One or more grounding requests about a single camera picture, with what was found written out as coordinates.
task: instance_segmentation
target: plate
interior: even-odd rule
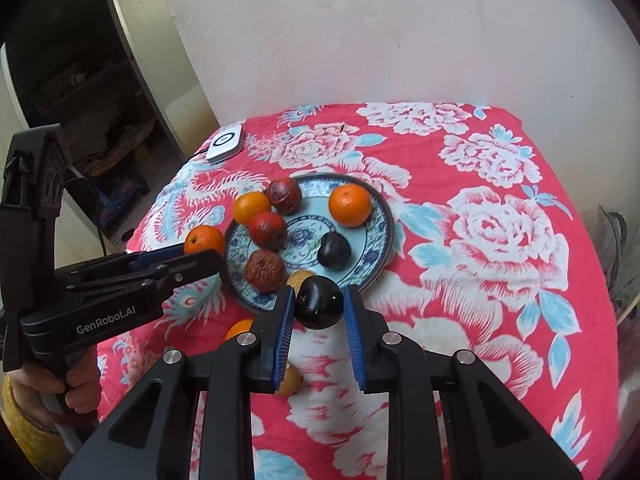
[[[287,222],[287,241],[278,251],[287,273],[308,269],[331,278],[341,287],[354,283],[363,291],[376,279],[392,253],[394,221],[389,206],[369,184],[347,175],[318,173],[294,179],[302,193],[302,206],[295,213],[283,215]],[[371,215],[356,228],[342,227],[329,213],[329,195],[336,187],[349,183],[362,186],[371,195]],[[321,238],[329,231],[339,232],[351,245],[351,259],[343,270],[327,269],[318,263],[316,254]],[[277,293],[259,292],[244,278],[246,261],[258,249],[249,238],[247,227],[232,221],[226,229],[225,240],[225,263],[220,276],[226,289],[252,312],[271,310]]]

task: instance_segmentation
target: tablecloth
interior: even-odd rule
[[[395,255],[364,293],[366,306],[425,349],[471,349],[586,480],[599,476],[617,431],[612,308],[584,226],[519,119],[469,104],[349,104],[299,107],[242,127],[242,152],[185,164],[128,250],[178,243],[198,224],[224,230],[233,200],[274,178],[362,179],[395,220]],[[165,349],[214,350],[252,316],[219,277],[177,289],[163,307],[158,321],[98,346],[101,417]],[[296,325],[289,359],[303,376],[298,393],[252,398],[256,478],[385,479],[387,396],[358,390],[344,324],[321,332]],[[194,478],[199,437],[196,428]]]

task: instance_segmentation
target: silver bolt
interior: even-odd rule
[[[249,346],[254,344],[256,339],[256,336],[251,332],[243,332],[236,338],[236,341],[242,346]]]
[[[167,352],[164,353],[164,355],[162,356],[162,359],[168,365],[175,364],[180,359],[182,359],[182,352],[180,352],[179,350],[168,350]]]
[[[382,335],[382,341],[388,345],[397,345],[402,341],[402,336],[398,332],[386,332]]]
[[[469,350],[460,350],[456,354],[456,359],[460,361],[463,365],[469,365],[476,360],[476,356],[474,355],[473,352],[470,352]]]

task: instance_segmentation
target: yellow sleeve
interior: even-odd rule
[[[4,423],[25,456],[43,475],[57,478],[71,460],[71,453],[58,434],[36,428],[24,418],[15,403],[8,376],[2,384],[2,406]]]

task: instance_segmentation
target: plate rim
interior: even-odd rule
[[[380,193],[373,186],[370,186],[367,182],[364,182],[364,181],[360,180],[359,178],[355,178],[354,176],[343,174],[343,173],[308,173],[308,174],[304,174],[304,175],[290,176],[289,178],[292,178],[296,182],[304,182],[305,180],[316,180],[316,179],[319,179],[319,178],[332,178],[334,180],[345,180],[347,182],[351,182],[353,184],[358,184],[359,186],[362,186],[364,189],[366,189],[369,192],[369,194],[371,196],[375,197],[378,200],[378,202],[381,204],[382,212],[385,215],[386,225],[388,226],[388,235],[386,237],[385,248],[383,250],[382,257],[380,258],[380,261],[378,262],[376,267],[371,271],[370,276],[358,288],[358,290],[360,292],[363,292],[364,290],[366,290],[366,288],[369,285],[371,285],[371,283],[373,283],[373,281],[378,277],[380,272],[382,272],[382,270],[385,268],[386,264],[389,261],[389,256],[391,256],[391,253],[392,253],[393,248],[394,248],[394,237],[396,235],[396,232],[395,232],[395,221],[394,221],[393,215],[391,214],[391,208],[389,207],[389,204],[386,203],[386,200],[382,196],[382,193]],[[232,285],[232,281],[231,281],[230,276],[228,275],[228,271],[227,271],[227,267],[228,266],[226,264],[226,255],[227,255],[228,248],[229,248],[229,240],[231,239],[232,233],[236,230],[236,228],[238,226],[239,226],[238,222],[236,222],[232,218],[231,222],[229,222],[229,225],[226,227],[226,230],[225,230],[225,257],[223,258],[223,265],[220,268],[220,279],[222,280],[222,284],[225,286],[225,289],[226,289],[227,293],[240,306],[242,306],[243,308],[247,309],[250,312],[253,312],[254,314],[260,314],[261,312],[268,312],[268,310],[262,310],[260,308],[255,308],[254,306],[248,305],[246,303],[246,301],[238,294],[238,292],[236,291],[236,288]]]

